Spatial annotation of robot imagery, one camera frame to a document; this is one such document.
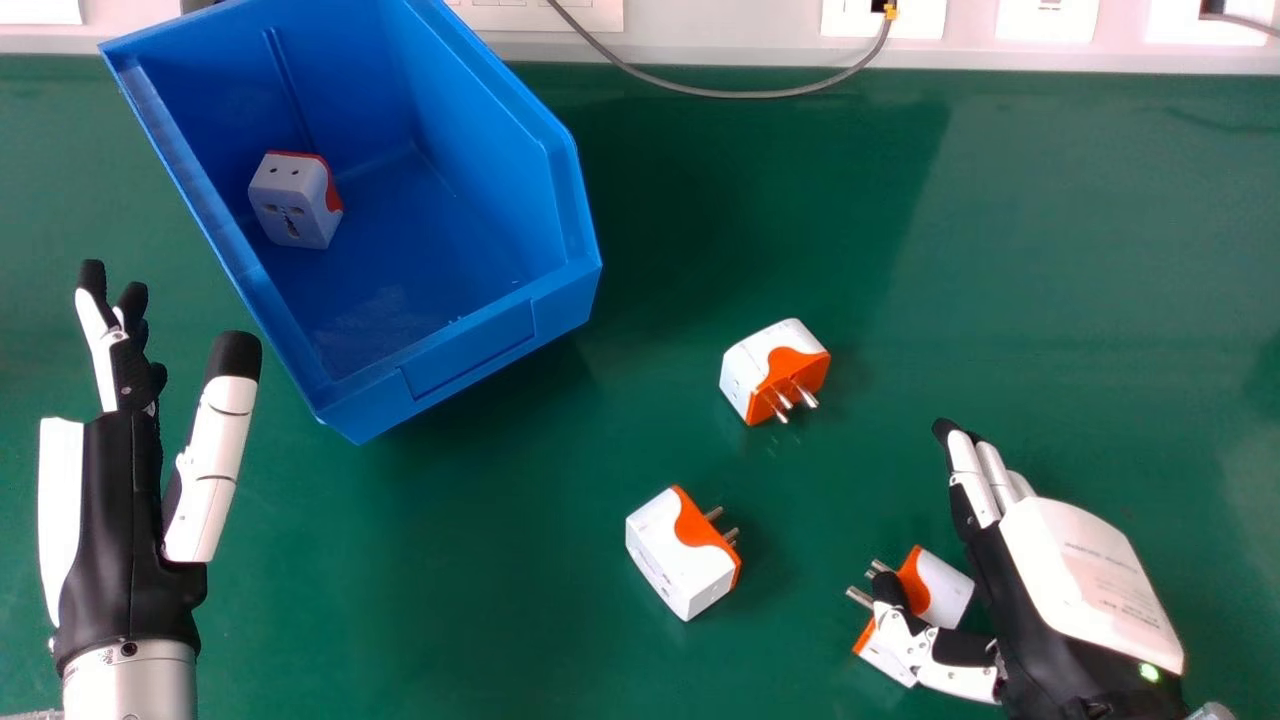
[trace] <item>white and orange plug adapter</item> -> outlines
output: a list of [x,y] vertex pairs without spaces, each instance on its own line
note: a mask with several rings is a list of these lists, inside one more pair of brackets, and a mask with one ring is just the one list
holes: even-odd
[[786,423],[804,404],[818,407],[817,393],[827,380],[831,354],[804,323],[774,323],[724,352],[721,392],[748,425],[769,418]]
[[737,584],[737,528],[721,534],[712,525],[723,511],[717,506],[704,515],[671,486],[627,516],[627,552],[681,620],[692,620]]
[[268,152],[248,183],[248,201],[266,237],[289,247],[328,249],[343,214],[329,164],[306,152]]
[[[867,570],[868,579],[890,568],[879,560],[872,560]],[[897,570],[906,591],[908,605],[915,615],[931,625],[955,629],[973,598],[973,580],[968,575],[947,565],[937,555],[920,546],[911,548],[906,561]],[[851,600],[869,605],[870,598],[858,588],[845,591]],[[902,665],[896,652],[900,638],[884,638],[876,625],[876,619],[867,623],[863,634],[854,643],[854,655],[870,662],[877,670],[911,688],[919,678]]]

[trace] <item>white wall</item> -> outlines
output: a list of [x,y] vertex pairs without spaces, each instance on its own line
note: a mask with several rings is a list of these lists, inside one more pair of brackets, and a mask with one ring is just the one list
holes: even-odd
[[[640,63],[838,65],[865,40],[818,33],[822,0],[625,0],[626,32],[602,38]],[[998,0],[950,0],[941,41],[890,41],[881,67],[1280,74],[1280,44],[1160,46],[1143,41],[1148,0],[1102,0],[1093,42],[997,42]],[[507,59],[595,60],[570,33],[484,33]]]

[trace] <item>adapter inside blue bin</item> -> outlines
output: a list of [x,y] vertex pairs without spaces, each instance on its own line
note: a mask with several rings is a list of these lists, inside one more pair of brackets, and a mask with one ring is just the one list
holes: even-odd
[[[568,131],[439,0],[232,0],[102,55],[319,419],[365,442],[586,322]],[[346,213],[271,243],[247,187],[315,152]]]

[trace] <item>label on robot hand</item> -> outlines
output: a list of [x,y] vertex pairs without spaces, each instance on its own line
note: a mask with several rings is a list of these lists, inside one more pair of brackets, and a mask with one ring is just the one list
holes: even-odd
[[1043,497],[1014,505],[1000,532],[1051,628],[1181,674],[1183,646],[1124,533]]

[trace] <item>green table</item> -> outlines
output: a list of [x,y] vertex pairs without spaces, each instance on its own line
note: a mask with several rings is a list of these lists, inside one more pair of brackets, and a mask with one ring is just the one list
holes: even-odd
[[[997,717],[849,655],[870,557],[961,561],[940,414],[1129,534],[1188,700],[1274,708],[1280,79],[870,72],[739,104],[520,72],[580,142],[594,319],[360,448],[269,354],[202,716]],[[0,59],[0,228],[8,712],[58,702],[35,451],[40,416],[95,411],[77,263],[151,284],[170,457],[209,342],[253,325],[97,60]],[[791,315],[835,355],[823,406],[746,429],[721,354]],[[742,528],[741,583],[687,625],[622,544],[671,483]]]

